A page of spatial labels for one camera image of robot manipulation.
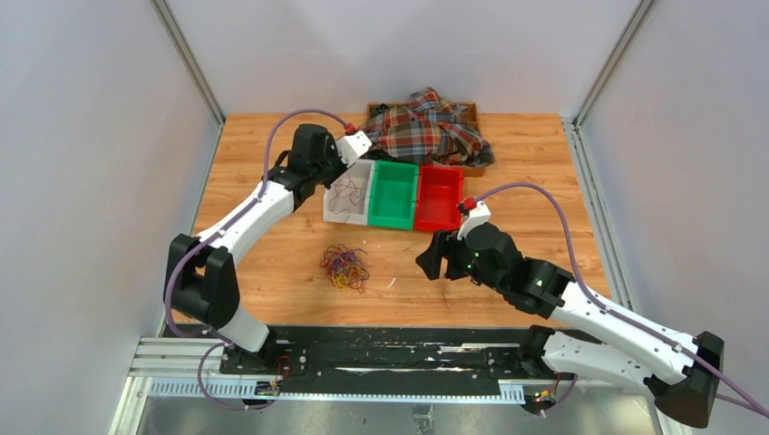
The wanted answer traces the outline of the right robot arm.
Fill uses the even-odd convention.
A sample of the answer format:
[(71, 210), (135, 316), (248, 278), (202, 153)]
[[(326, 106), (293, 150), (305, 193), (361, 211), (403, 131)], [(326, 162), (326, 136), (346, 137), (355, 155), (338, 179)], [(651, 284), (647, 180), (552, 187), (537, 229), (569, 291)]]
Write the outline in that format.
[(708, 426), (725, 352), (718, 335), (678, 332), (583, 290), (571, 272), (524, 256), (510, 235), (490, 223), (465, 235), (434, 232), (415, 263), (430, 280), (469, 278), (526, 314), (595, 338), (594, 343), (577, 342), (532, 326), (535, 343), (522, 345), (518, 353), (526, 375), (540, 378), (552, 370), (592, 377), (646, 394), (659, 411), (681, 424)]

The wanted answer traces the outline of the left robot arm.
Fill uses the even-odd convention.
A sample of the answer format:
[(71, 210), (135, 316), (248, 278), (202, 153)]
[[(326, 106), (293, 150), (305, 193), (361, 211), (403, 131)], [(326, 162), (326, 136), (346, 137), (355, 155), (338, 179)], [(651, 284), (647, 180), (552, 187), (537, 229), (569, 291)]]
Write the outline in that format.
[(244, 255), (281, 219), (329, 189), (370, 149), (360, 130), (336, 139), (324, 127), (304, 123), (254, 191), (218, 223), (196, 236), (170, 242), (163, 303), (210, 329), (243, 353), (256, 374), (277, 365), (277, 334), (242, 304), (237, 267)]

